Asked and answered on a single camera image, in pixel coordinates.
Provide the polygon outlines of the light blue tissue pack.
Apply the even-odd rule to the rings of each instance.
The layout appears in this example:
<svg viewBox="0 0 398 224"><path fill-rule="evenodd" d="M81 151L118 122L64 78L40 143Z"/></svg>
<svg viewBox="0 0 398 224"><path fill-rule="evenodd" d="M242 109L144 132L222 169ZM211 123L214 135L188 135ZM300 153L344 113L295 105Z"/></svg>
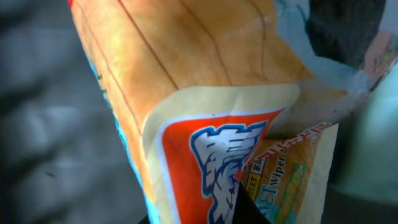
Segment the light blue tissue pack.
<svg viewBox="0 0 398 224"><path fill-rule="evenodd" d="M397 205L397 65L340 123L330 185L354 198Z"/></svg>

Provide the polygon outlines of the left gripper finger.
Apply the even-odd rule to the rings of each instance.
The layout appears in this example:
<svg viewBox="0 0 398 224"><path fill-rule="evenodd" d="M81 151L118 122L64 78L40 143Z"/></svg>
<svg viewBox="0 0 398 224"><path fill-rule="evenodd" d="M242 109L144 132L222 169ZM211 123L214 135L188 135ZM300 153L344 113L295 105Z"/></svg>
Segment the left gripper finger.
<svg viewBox="0 0 398 224"><path fill-rule="evenodd" d="M178 219L169 223L269 223L239 182L215 182L200 192L190 189L176 205Z"/></svg>

